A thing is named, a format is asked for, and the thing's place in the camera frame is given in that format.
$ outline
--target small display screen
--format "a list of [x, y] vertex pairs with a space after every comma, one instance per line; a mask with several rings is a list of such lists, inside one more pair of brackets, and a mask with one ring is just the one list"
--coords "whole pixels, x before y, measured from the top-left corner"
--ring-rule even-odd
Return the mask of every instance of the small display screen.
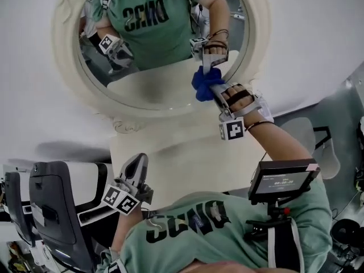
[[264, 175], [259, 183], [256, 194], [298, 190], [308, 175], [309, 171], [292, 174]]

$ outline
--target white mirror frame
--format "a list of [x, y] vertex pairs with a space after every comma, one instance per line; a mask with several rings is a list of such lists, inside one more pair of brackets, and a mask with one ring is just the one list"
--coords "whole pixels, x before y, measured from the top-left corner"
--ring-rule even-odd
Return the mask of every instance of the white mirror frame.
[[[147, 110], [132, 107], [129, 98], [128, 105], [121, 103], [120, 98], [101, 85], [79, 59], [82, 56], [77, 31], [85, 1], [59, 0], [52, 21], [52, 46], [57, 66], [65, 83], [79, 99], [104, 115], [130, 122], [129, 126], [119, 126], [121, 132], [136, 131], [145, 122], [188, 114], [205, 106], [192, 104], [173, 110]], [[224, 79], [246, 84], [259, 72], [269, 42], [271, 20], [267, 0], [243, 0], [243, 4], [248, 23], [245, 23], [242, 51]]]

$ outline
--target white chair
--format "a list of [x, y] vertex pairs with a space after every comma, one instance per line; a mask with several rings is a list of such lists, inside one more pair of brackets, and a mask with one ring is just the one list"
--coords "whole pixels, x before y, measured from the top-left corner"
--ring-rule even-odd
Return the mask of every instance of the white chair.
[[[297, 139], [314, 156], [321, 168], [323, 179], [332, 179], [339, 173], [340, 161], [336, 157], [328, 126], [312, 127], [308, 118], [299, 117], [281, 125], [281, 128]], [[316, 143], [315, 133], [321, 131], [326, 132], [326, 136]]]

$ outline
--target white desk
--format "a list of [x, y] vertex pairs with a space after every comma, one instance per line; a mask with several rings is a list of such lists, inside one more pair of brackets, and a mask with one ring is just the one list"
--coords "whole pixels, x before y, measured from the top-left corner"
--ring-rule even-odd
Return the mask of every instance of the white desk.
[[146, 183], [154, 197], [152, 205], [144, 207], [162, 208], [192, 192], [250, 186], [265, 151], [249, 133], [245, 139], [221, 140], [218, 109], [213, 103], [208, 106], [203, 113], [111, 138], [115, 175], [129, 157], [140, 152], [149, 157]]
[[[229, 52], [229, 60], [216, 66], [224, 76], [234, 64], [238, 51]], [[195, 101], [196, 92], [191, 86], [194, 73], [200, 61], [188, 59], [160, 68], [150, 69], [127, 75], [107, 85], [125, 102], [137, 102], [138, 107], [160, 104], [164, 108], [187, 106]]]

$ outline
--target blue cloth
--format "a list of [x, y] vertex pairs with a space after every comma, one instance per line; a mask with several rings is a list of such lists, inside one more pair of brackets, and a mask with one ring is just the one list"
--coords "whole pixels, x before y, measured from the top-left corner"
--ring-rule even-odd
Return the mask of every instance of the blue cloth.
[[201, 102], [214, 99], [214, 94], [210, 89], [211, 85], [221, 85], [224, 83], [225, 81], [221, 78], [221, 71], [218, 68], [211, 68], [210, 72], [204, 75], [202, 66], [200, 66], [192, 79], [192, 86], [197, 91], [196, 99]]

